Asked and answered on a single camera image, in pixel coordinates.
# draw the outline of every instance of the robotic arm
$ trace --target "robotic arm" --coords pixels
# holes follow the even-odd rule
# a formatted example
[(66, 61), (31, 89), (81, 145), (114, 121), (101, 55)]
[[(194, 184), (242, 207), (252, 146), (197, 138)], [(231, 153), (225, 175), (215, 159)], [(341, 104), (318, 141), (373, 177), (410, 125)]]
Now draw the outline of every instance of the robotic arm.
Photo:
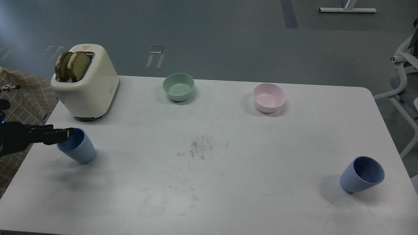
[(10, 108), (7, 100), (0, 99), (0, 158), (3, 155), (25, 150), (30, 143), (52, 145), (66, 141), (74, 135), (74, 128), (54, 129), (53, 125), (25, 125), (20, 122), (4, 122), (4, 110)]

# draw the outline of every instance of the bowl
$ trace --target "bowl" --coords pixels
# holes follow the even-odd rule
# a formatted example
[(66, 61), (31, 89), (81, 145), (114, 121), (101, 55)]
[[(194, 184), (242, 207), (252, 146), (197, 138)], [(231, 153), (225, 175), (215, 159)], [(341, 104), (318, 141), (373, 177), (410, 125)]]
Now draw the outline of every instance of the bowl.
[(252, 92), (255, 107), (261, 112), (272, 113), (286, 101), (285, 92), (274, 84), (264, 83), (256, 86)]
[(184, 101), (192, 95), (194, 80), (188, 74), (172, 74), (164, 80), (163, 88), (170, 99)]

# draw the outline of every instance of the plastic cup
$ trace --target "plastic cup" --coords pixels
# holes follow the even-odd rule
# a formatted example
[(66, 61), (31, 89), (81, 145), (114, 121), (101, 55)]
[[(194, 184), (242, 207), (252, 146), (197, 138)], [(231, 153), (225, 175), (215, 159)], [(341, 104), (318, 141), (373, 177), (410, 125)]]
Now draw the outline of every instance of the plastic cup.
[(58, 143), (57, 147), (63, 153), (77, 162), (86, 164), (96, 157), (96, 149), (87, 134), (80, 128), (74, 128), (74, 135), (64, 142)]
[(384, 178), (385, 172), (377, 161), (360, 156), (344, 170), (340, 177), (340, 185), (345, 191), (354, 193), (380, 184)]
[(163, 88), (170, 99), (177, 102), (184, 101), (192, 95), (194, 80), (188, 74), (172, 74), (164, 80)]

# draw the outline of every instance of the chair leg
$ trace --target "chair leg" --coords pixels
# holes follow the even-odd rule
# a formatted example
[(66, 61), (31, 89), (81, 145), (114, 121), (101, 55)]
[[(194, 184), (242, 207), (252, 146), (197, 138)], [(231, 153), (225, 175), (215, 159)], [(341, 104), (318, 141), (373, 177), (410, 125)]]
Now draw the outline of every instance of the chair leg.
[(399, 154), (401, 159), (404, 159), (405, 156), (411, 151), (411, 149), (418, 143), (418, 124), (415, 120), (403, 109), (400, 105), (399, 101), (396, 100), (395, 97), (389, 97), (389, 100), (395, 106), (395, 108), (402, 114), (405, 120), (411, 125), (412, 129), (414, 130), (414, 137), (409, 142), (409, 144), (403, 149), (403, 151)]
[(391, 97), (405, 90), (407, 79), (406, 79), (405, 68), (403, 67), (403, 65), (404, 63), (395, 65), (395, 69), (398, 72), (398, 76), (399, 76), (399, 87), (395, 90), (373, 96), (374, 100), (380, 100), (386, 97)]

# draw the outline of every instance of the pink bowl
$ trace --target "pink bowl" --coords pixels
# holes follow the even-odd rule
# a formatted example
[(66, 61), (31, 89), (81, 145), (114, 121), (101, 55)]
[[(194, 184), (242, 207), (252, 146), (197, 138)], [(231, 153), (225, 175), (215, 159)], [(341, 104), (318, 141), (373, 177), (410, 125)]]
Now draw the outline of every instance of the pink bowl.
[(278, 86), (264, 83), (256, 86), (252, 92), (255, 107), (261, 112), (275, 112), (286, 101), (285, 92)]

